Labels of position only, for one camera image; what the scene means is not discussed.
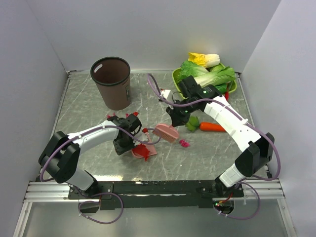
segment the metal tabletop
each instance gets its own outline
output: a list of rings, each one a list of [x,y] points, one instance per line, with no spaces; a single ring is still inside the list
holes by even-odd
[[[175,90],[171,72],[153,73],[160,88]],[[139,112],[143,127],[154,128],[158,123],[171,124],[166,113],[167,105],[159,102],[147,84],[146,73],[131,74],[132,103],[124,110],[108,109],[88,73],[71,73],[65,98],[59,114],[56,131],[72,133],[100,124],[107,115]],[[240,115],[250,120],[250,114],[237,79],[237,90],[230,94],[229,102]],[[214,122],[202,112],[194,112],[199,121]],[[177,127],[180,139],[191,144],[184,148],[175,142],[161,140],[155,145],[157,155],[147,162],[134,158],[131,152],[118,156],[111,141],[105,142],[82,154],[78,166],[87,170],[99,181],[136,180],[197,180],[215,179],[230,167],[240,154],[234,140],[221,132],[190,132],[185,126]],[[158,137],[151,135],[153,141]],[[264,169],[257,172],[265,175]]]

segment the red object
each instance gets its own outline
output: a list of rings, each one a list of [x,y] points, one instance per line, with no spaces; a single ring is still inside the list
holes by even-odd
[[[146,148],[144,144],[139,144],[137,147],[133,149],[133,152],[143,156],[145,158],[145,161],[148,160],[149,150]]]
[[[221,125],[214,124],[211,122],[201,122],[199,128],[201,131],[226,132]]]
[[[187,148],[187,147],[190,146],[190,144],[189,144],[188,142],[186,142],[185,140],[180,140],[179,144],[180,144],[182,147],[185,147],[185,148]]]
[[[229,84],[227,84],[227,91],[225,92],[225,94],[224,94],[224,96],[225,96],[225,99],[228,101],[228,99],[229,99],[229,86],[228,86]]]

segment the bin rim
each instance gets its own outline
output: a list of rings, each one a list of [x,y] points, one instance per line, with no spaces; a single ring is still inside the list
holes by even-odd
[[[109,59],[117,59],[117,60],[123,61],[123,62],[127,65],[127,67],[128,67],[128,71],[129,71],[129,72],[128,72],[128,75],[127,75],[124,79],[122,79],[122,80],[120,80],[120,81],[118,81],[118,82],[115,82],[115,83],[102,83],[102,82],[99,82],[97,79],[95,79],[95,78],[93,77],[93,73],[94,73],[93,70],[94,70],[95,66],[96,66],[98,63],[100,63],[101,61],[109,60]],[[95,82],[95,83],[98,83],[99,85],[115,86],[115,85],[121,84],[122,82],[126,81],[126,80],[129,78],[129,76],[130,76],[130,66],[129,66],[128,62],[127,62],[126,60],[122,59],[122,58],[119,58],[119,57],[105,57],[105,58],[99,59],[98,61],[96,61],[96,62],[92,65],[91,70],[90,70],[90,75],[91,75],[91,78],[94,80],[94,82]]]

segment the black metal base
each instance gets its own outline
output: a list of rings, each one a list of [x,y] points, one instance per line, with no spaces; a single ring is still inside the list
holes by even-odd
[[[124,208],[137,207],[178,207],[198,206],[213,208],[213,198],[227,198],[231,192],[233,197],[243,197],[242,186],[232,188],[221,196],[215,189],[215,180],[188,181],[114,181],[99,182],[100,193],[113,192],[120,196]],[[75,189],[69,192],[69,199],[87,199]],[[120,208],[116,197],[103,195],[100,210]]]

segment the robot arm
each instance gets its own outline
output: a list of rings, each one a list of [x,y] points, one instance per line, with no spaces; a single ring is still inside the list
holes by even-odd
[[[271,160],[273,150],[268,141],[246,125],[247,120],[243,119],[231,107],[225,97],[214,86],[208,85],[201,88],[193,77],[183,79],[178,86],[185,99],[175,102],[181,106],[169,106],[166,109],[171,117],[172,126],[185,125],[189,121],[190,113],[201,110],[215,119],[229,133],[242,151],[234,164],[216,178],[219,193],[228,192],[237,182],[246,177],[251,177]],[[161,95],[166,100],[171,101],[171,91],[163,91]],[[195,103],[200,99],[213,99],[225,106],[209,101]],[[271,134],[266,135],[274,142],[274,137]]]
[[[42,167],[44,167],[49,157],[62,144],[78,137],[78,139],[70,142],[52,158],[46,168],[46,171],[52,176],[54,180],[56,180],[57,183],[67,182],[77,186],[87,195],[95,194],[98,192],[98,182],[87,171],[77,168],[78,159],[79,156],[84,152],[107,141],[113,141],[115,152],[118,155],[135,148],[137,143],[117,127],[124,129],[140,140],[144,140],[143,137],[141,137],[143,133],[140,132],[137,134],[136,132],[137,129],[138,131],[141,129],[141,122],[137,116],[134,114],[130,114],[127,118],[118,118],[117,116],[112,116],[100,125],[85,131],[70,133],[68,135],[61,131],[56,132],[51,137],[46,148],[41,154],[39,163]]]

